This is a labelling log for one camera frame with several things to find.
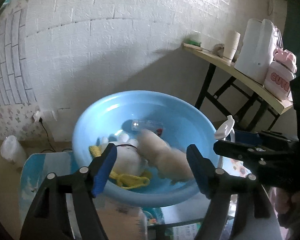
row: red label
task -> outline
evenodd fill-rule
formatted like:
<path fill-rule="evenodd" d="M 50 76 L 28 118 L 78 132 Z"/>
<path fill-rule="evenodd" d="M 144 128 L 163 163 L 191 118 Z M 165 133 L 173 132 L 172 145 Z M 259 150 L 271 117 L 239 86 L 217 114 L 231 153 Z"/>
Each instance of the red label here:
<path fill-rule="evenodd" d="M 270 75 L 270 78 L 277 85 L 280 85 L 286 92 L 289 91 L 289 89 L 290 89 L 289 82 L 284 80 L 282 77 L 280 77 L 276 72 L 272 72 Z"/>

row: silver screw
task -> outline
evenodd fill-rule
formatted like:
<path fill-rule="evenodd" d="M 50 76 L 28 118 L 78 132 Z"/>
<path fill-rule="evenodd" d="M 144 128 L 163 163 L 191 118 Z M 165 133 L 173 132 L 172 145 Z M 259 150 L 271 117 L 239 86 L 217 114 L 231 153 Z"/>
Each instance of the silver screw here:
<path fill-rule="evenodd" d="M 222 168 L 216 168 L 216 174 L 222 175 L 224 173 L 225 173 L 224 169 L 222 169 Z"/>
<path fill-rule="evenodd" d="M 47 175 L 47 179 L 53 179 L 55 177 L 55 174 L 54 173 L 49 173 Z"/>
<path fill-rule="evenodd" d="M 248 179 L 250 180 L 256 180 L 257 177 L 255 175 L 253 175 L 252 173 L 248 174 Z"/>
<path fill-rule="evenodd" d="M 79 171 L 80 171 L 80 173 L 87 173 L 88 170 L 89 170 L 88 167 L 81 167 Z"/>
<path fill-rule="evenodd" d="M 260 159 L 259 164 L 266 165 L 266 162 L 263 160 L 263 158 Z"/>

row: blue gripper pad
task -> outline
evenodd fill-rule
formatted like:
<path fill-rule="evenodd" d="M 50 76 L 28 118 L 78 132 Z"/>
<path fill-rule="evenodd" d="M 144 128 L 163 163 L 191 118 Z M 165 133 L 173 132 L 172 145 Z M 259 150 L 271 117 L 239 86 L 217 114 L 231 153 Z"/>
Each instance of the blue gripper pad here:
<path fill-rule="evenodd" d="M 94 197 L 103 192 L 116 159 L 117 147 L 113 143 L 109 143 L 102 155 L 94 158 L 90 164 L 91 171 L 93 171 L 94 168 L 97 169 L 96 172 L 94 172 L 96 175 L 93 177 L 93 187 L 91 190 Z"/>

